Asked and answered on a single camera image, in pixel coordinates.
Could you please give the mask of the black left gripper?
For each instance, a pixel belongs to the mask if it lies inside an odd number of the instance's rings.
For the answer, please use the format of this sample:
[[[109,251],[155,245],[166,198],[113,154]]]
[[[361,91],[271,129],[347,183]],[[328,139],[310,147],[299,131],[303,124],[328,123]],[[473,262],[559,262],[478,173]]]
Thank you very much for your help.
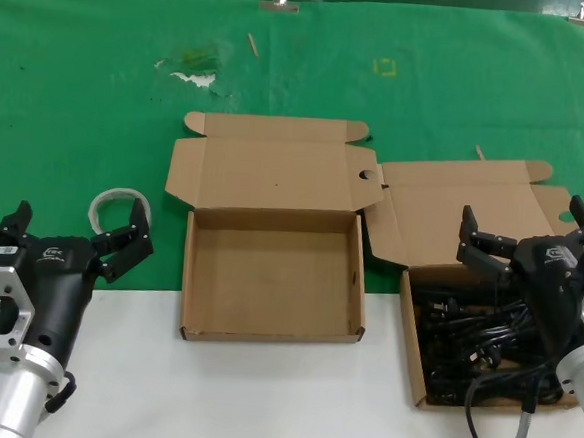
[[[153,254],[144,206],[136,199],[127,226],[84,237],[41,238],[26,231],[33,217],[28,201],[0,222],[0,247],[23,247],[21,281],[34,316],[25,343],[67,364],[97,277],[113,283]]]

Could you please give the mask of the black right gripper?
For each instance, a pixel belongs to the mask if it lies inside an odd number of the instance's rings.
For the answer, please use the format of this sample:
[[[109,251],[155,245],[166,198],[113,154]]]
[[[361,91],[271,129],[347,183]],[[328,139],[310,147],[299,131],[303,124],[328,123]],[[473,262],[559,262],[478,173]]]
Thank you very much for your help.
[[[463,207],[457,260],[488,280],[509,283],[513,273],[547,350],[570,352],[584,345],[580,330],[584,271],[584,201],[568,207],[577,229],[567,236],[514,238],[479,230],[470,205]],[[511,267],[503,259],[512,260]]]

